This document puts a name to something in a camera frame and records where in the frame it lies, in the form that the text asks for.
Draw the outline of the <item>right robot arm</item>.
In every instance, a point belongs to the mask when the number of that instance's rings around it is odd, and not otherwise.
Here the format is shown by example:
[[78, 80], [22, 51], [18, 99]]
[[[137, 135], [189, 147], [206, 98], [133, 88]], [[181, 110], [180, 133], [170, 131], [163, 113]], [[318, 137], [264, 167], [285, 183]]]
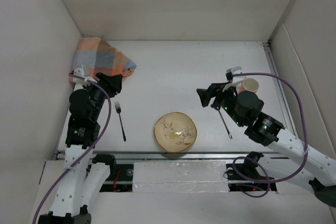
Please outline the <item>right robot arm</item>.
[[290, 181], [311, 191], [315, 197], [330, 207], [335, 207], [335, 160], [325, 156], [306, 141], [296, 138], [282, 123], [261, 110], [262, 100], [250, 91], [237, 93], [228, 83], [213, 83], [208, 89], [197, 89], [203, 107], [224, 109], [239, 126], [246, 127], [245, 135], [251, 140], [291, 159], [297, 170], [281, 168], [262, 154], [251, 152], [245, 157], [243, 173], [254, 179], [261, 174], [274, 178], [274, 183]]

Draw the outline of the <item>beige bird pattern plate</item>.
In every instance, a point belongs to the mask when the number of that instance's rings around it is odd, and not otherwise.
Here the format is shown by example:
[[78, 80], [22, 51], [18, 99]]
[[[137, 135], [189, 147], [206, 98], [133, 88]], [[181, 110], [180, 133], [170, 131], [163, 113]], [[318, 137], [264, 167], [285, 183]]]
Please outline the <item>beige bird pattern plate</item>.
[[197, 139], [197, 128], [192, 119], [181, 112], [162, 116], [154, 126], [156, 142], [168, 153], [181, 153]]

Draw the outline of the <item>orange blue checkered cloth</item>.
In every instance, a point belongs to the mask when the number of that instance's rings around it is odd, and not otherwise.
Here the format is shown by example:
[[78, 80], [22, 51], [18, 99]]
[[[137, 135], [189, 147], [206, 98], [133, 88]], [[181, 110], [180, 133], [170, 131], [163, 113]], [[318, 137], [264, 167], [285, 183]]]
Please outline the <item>orange blue checkered cloth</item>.
[[72, 70], [80, 65], [88, 66], [90, 76], [94, 79], [96, 74], [100, 72], [108, 76], [121, 74], [123, 77], [128, 77], [137, 67], [122, 52], [110, 46], [107, 41], [97, 37], [82, 37], [79, 40]]

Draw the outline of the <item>pink ceramic mug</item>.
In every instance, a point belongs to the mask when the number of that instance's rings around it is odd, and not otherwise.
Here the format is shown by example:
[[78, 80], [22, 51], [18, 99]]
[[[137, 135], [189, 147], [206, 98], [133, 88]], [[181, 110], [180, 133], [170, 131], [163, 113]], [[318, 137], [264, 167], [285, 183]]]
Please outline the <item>pink ceramic mug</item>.
[[259, 89], [259, 83], [253, 78], [246, 78], [238, 85], [238, 93], [249, 91], [256, 93]]

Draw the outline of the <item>black metal spoon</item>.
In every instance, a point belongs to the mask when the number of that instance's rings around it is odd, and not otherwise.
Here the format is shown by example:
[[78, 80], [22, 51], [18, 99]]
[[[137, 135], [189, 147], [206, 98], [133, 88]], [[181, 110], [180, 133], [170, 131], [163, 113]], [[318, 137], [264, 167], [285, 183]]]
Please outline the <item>black metal spoon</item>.
[[231, 132], [230, 132], [230, 130], [229, 130], [229, 128], [228, 128], [228, 126], [227, 126], [225, 120], [224, 120], [224, 117], [223, 117], [223, 115], [222, 115], [220, 109], [217, 109], [217, 111], [218, 111], [218, 113], [219, 113], [219, 116], [220, 116], [220, 118], [221, 118], [223, 124], [224, 124], [224, 127], [225, 127], [225, 129], [226, 129], [226, 132], [227, 132], [227, 134], [228, 134], [229, 139], [232, 140], [232, 139], [233, 139], [233, 136], [232, 136], [232, 134], [231, 134]]

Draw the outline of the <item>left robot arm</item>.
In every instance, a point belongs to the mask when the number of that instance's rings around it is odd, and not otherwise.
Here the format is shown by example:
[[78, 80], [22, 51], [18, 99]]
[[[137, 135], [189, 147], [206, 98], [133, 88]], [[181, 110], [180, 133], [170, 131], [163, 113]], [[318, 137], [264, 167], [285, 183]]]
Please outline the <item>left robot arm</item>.
[[123, 76], [96, 76], [94, 80], [71, 73], [83, 87], [69, 97], [64, 171], [38, 205], [33, 223], [91, 223], [90, 212], [103, 183], [117, 175], [113, 155], [91, 155], [107, 129], [98, 123], [101, 109], [108, 103], [107, 117], [111, 117], [110, 99], [121, 92]]

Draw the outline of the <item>black metal fork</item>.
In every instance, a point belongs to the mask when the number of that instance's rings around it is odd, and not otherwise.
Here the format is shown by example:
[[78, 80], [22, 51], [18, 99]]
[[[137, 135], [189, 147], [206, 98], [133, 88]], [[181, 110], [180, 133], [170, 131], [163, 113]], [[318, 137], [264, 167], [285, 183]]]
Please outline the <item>black metal fork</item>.
[[123, 136], [123, 141], [126, 142], [127, 138], [126, 138], [124, 127], [123, 127], [123, 123], [122, 123], [120, 103], [119, 102], [115, 102], [114, 106], [115, 106], [116, 112], [117, 112], [117, 114], [119, 116], [119, 121], [120, 121], [120, 125], [121, 125], [122, 136]]

